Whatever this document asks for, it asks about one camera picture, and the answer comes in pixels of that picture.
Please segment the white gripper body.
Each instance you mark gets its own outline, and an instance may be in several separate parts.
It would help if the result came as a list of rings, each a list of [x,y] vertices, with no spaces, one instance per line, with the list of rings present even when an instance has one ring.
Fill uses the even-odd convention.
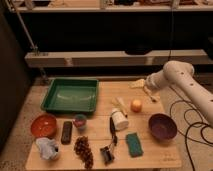
[[[160,90],[166,86],[166,81],[162,71],[150,74],[146,80],[145,85],[150,90]]]

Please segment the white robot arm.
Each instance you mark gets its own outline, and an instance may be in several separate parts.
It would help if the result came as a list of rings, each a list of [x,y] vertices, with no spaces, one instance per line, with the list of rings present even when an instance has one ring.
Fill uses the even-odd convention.
[[[131,88],[142,88],[146,93],[157,92],[172,84],[181,89],[213,127],[213,94],[193,78],[192,64],[181,61],[168,61],[159,72],[130,84]]]

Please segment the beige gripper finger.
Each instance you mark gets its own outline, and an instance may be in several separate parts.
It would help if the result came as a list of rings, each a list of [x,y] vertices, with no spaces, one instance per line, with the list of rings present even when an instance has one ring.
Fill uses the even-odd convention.
[[[152,102],[157,102],[157,101],[158,101],[158,100],[152,95],[151,91],[150,91],[146,86],[143,87],[143,90],[144,90],[144,92],[149,96],[149,98],[150,98],[150,100],[151,100]]]
[[[130,84],[130,87],[131,88],[143,88],[145,85],[145,80],[144,79],[138,79],[136,81],[133,81],[131,84]]]

